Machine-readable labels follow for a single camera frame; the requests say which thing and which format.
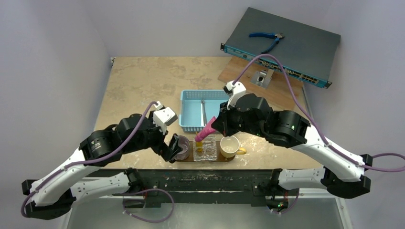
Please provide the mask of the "purple translucent cup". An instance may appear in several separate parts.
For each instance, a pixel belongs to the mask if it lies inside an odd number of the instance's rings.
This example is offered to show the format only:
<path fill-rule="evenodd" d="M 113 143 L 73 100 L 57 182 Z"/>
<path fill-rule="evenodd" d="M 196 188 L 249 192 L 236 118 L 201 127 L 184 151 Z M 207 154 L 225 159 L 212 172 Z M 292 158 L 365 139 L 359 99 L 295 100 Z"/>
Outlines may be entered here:
<path fill-rule="evenodd" d="M 176 161 L 183 161 L 187 159 L 190 155 L 189 147 L 190 141 L 187 137 L 180 135 L 178 140 L 178 146 L 181 148 L 181 151 L 177 153 L 174 157 Z"/>

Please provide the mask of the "yellow toothbrush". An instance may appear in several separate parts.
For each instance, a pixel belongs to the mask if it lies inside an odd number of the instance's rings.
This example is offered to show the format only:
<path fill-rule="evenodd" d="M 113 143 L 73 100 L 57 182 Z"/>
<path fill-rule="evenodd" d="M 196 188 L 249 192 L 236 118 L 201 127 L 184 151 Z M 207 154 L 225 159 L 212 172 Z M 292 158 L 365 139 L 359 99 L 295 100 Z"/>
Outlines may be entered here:
<path fill-rule="evenodd" d="M 202 152 L 203 151 L 203 142 L 195 142 L 195 150 L 196 150 L 196 152 Z"/>

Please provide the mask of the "yellow mug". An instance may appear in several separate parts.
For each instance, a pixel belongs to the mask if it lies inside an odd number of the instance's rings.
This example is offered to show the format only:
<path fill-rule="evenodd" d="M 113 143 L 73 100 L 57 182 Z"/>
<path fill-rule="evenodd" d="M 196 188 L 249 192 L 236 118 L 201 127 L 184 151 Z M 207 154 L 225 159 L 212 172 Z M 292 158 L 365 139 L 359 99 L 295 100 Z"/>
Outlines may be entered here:
<path fill-rule="evenodd" d="M 220 140 L 220 153 L 225 158 L 232 158 L 235 155 L 245 155 L 247 150 L 241 147 L 237 137 L 228 136 Z"/>

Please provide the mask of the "light blue plastic basket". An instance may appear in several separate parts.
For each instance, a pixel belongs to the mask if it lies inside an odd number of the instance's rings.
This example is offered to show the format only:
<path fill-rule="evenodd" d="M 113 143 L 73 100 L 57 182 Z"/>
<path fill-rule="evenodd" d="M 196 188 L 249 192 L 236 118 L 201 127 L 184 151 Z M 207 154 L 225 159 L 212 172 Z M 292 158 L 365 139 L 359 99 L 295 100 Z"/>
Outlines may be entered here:
<path fill-rule="evenodd" d="M 210 121 L 218 116 L 220 104 L 228 100 L 228 95 L 222 90 L 183 90 L 179 125 L 186 133 L 199 132 L 204 127 L 201 100 L 205 101 L 206 117 Z"/>

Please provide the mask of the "clear plastic box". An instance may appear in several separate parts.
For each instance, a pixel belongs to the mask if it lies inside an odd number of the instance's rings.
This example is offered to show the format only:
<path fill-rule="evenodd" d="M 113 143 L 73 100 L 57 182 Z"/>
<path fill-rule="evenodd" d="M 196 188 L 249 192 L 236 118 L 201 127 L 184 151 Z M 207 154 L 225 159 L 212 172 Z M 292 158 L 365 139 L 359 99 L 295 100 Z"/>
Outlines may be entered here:
<path fill-rule="evenodd" d="M 214 136 L 208 136 L 203 141 L 203 151 L 196 152 L 195 140 L 193 140 L 193 160 L 195 162 L 215 161 L 218 158 L 217 144 Z"/>

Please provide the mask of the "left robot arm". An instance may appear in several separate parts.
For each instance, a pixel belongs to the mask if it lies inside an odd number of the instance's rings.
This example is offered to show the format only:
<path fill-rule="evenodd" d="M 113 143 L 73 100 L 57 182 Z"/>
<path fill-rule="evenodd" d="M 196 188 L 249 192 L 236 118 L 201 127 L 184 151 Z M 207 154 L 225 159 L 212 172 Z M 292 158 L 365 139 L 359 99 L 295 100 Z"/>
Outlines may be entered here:
<path fill-rule="evenodd" d="M 168 127 L 177 115 L 164 108 L 132 114 L 118 124 L 94 131 L 69 158 L 38 180 L 25 180 L 21 187 L 26 199 L 21 207 L 25 218 L 51 220 L 68 213 L 78 204 L 102 196 L 141 195 L 158 189 L 145 184 L 134 168 L 116 175 L 84 182 L 83 178 L 119 161 L 124 154 L 151 149 L 173 163 L 181 152 L 180 137 L 174 134 L 168 144 Z"/>

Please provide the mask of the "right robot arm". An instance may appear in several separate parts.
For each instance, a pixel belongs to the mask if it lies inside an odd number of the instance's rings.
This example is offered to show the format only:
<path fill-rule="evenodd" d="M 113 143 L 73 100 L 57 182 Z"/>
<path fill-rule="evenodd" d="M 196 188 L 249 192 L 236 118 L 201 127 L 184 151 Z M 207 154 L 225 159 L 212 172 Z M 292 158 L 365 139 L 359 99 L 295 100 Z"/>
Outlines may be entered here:
<path fill-rule="evenodd" d="M 274 111 L 267 101 L 254 94 L 246 94 L 234 107 L 220 104 L 219 115 L 212 128 L 223 136 L 238 132 L 264 138 L 280 147 L 304 153 L 319 162 L 315 169 L 282 169 L 268 181 L 274 194 L 298 188 L 320 188 L 340 198 L 352 199 L 370 192 L 371 180 L 364 175 L 362 165 L 372 164 L 370 155 L 355 155 L 343 150 L 334 153 L 322 142 L 315 126 L 294 111 Z"/>

